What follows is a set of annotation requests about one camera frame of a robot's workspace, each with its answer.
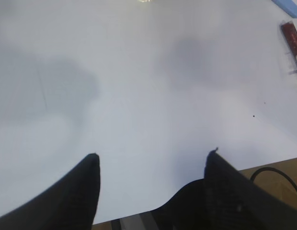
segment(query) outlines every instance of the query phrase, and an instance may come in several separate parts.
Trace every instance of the wooden floor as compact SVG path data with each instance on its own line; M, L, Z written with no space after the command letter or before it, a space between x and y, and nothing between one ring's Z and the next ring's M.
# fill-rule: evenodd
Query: wooden floor
M242 170L241 173L249 179L257 169L262 167L273 167L279 169L286 173L297 184L297 158ZM297 193L292 185L283 176L275 172L262 172L256 177L255 184L279 200L282 200L286 204L297 209ZM106 222L93 226L92 230L112 229L110 222Z

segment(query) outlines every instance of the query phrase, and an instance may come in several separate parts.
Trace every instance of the black plastic part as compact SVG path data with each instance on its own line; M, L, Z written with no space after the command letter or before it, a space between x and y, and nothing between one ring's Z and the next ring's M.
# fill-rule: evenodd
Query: black plastic part
M180 189L165 205L153 210L160 230L206 230L210 220L206 209L204 180L196 180Z
M112 230L121 230L121 222L120 219L114 219L111 221Z
M0 218L0 230L90 230L100 193L100 159L87 155L42 194Z
M297 230L297 210L254 185L215 151L208 155L204 182L213 229Z

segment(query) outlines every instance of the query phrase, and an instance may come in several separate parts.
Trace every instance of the blue plastic object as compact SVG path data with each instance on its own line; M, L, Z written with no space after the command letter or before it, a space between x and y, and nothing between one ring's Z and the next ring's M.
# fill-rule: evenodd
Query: blue plastic object
M292 0L272 0L283 11L293 18L297 18L297 5Z

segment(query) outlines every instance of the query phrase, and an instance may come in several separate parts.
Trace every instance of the table surface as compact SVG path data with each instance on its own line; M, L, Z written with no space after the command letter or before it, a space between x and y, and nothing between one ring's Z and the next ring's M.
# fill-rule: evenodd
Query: table surface
M92 152L94 223L160 207L217 146L239 170L297 157L290 20L270 0L0 1L0 216Z

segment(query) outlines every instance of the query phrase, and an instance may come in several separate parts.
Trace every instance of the white tabletop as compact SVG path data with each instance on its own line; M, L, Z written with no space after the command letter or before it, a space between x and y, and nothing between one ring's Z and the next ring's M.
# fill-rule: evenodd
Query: white tabletop
M95 223L160 207L217 146L238 169L297 157L290 20L270 0L0 0L0 216L92 152Z

